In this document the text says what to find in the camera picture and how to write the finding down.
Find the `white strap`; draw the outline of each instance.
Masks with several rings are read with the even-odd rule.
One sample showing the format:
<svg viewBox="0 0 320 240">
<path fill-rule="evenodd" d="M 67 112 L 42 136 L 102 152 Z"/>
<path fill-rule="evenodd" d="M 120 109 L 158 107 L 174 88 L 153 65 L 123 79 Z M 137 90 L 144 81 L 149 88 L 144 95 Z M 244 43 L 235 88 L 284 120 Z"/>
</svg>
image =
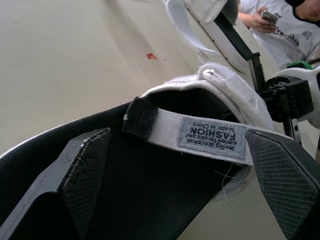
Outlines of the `white strap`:
<svg viewBox="0 0 320 240">
<path fill-rule="evenodd" d="M 217 51 L 207 48 L 192 30 L 182 0 L 168 0 L 166 3 L 166 11 L 173 27 L 188 46 L 194 48 L 200 55 L 221 57 L 221 54 Z M 208 56 L 201 56 L 201 59 L 206 60 L 206 62 L 209 60 Z"/>
<path fill-rule="evenodd" d="M 149 143 L 174 151 L 253 166 L 246 140 L 248 129 L 267 129 L 159 109 Z"/>
</svg>

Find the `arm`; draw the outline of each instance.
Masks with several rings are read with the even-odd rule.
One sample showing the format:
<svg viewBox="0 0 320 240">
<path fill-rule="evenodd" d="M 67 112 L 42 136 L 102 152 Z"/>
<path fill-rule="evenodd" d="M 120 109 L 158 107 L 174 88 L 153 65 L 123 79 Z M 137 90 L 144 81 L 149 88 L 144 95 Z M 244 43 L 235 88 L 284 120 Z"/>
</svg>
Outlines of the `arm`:
<svg viewBox="0 0 320 240">
<path fill-rule="evenodd" d="M 258 32 L 270 34 L 276 30 L 276 26 L 272 25 L 270 22 L 261 19 L 261 13 L 268 8 L 263 6 L 260 7 L 256 13 L 247 14 L 243 12 L 239 12 L 238 17 L 242 20 L 243 24 L 247 28 L 252 28 L 257 30 Z"/>
</svg>

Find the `white padded strap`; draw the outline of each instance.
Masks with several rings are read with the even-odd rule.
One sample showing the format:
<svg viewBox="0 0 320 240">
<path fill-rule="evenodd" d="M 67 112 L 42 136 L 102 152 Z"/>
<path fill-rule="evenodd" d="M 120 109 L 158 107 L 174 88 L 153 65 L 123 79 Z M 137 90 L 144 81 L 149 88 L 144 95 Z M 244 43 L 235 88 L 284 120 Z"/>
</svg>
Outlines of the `white padded strap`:
<svg viewBox="0 0 320 240">
<path fill-rule="evenodd" d="M 260 127 L 159 109 L 148 142 L 182 153 L 253 166 L 246 140 L 248 129 L 288 138 Z"/>
</svg>

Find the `white label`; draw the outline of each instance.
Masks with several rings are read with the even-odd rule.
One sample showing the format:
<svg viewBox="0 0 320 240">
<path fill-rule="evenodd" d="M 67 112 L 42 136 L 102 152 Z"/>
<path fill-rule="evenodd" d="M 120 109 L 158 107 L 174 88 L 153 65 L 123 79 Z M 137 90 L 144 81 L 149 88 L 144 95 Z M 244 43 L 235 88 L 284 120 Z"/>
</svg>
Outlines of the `white label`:
<svg viewBox="0 0 320 240">
<path fill-rule="evenodd" d="M 246 148 L 244 126 L 185 117 L 179 129 L 177 145 L 213 154 L 244 159 Z"/>
</svg>

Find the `black bracket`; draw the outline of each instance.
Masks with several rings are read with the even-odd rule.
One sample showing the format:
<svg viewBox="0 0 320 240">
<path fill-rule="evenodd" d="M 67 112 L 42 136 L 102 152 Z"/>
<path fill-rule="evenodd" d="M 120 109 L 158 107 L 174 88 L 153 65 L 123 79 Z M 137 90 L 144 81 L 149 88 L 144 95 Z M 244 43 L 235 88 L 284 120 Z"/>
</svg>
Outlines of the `black bracket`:
<svg viewBox="0 0 320 240">
<path fill-rule="evenodd" d="M 136 97 L 123 117 L 122 131 L 147 141 L 158 115 L 159 107 Z"/>
</svg>

